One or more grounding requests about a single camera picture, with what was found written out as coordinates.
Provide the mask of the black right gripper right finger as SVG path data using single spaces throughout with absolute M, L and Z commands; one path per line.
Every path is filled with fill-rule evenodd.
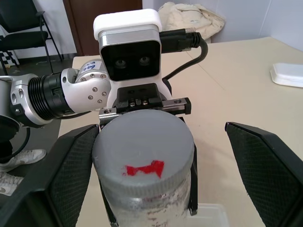
M 275 134 L 227 122 L 242 182 L 267 227 L 303 225 L 303 162 Z

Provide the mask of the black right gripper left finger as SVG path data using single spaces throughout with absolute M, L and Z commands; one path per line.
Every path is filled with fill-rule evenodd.
M 54 143 L 0 209 L 2 227 L 74 227 L 87 192 L 96 124 L 74 129 Z

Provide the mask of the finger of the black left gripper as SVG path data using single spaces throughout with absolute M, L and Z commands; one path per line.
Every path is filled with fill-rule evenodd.
M 105 209 L 106 209 L 106 213 L 107 213 L 107 217 L 108 217 L 108 221 L 110 223 L 110 226 L 111 227 L 119 227 L 119 224 L 109 206 L 109 203 L 105 197 L 105 194 L 104 194 L 104 191 L 103 191 L 103 188 L 102 188 L 102 185 L 101 185 L 101 182 L 99 182 L 99 185 L 100 185 L 100 189 L 101 189 L 101 194 L 102 194 L 102 198 L 103 198 L 103 202 L 104 202 L 104 205 L 105 205 Z
M 197 170 L 197 148 L 194 144 L 193 162 L 190 168 L 191 172 L 191 187 L 188 202 L 188 210 L 191 216 L 198 212 L 198 170 Z

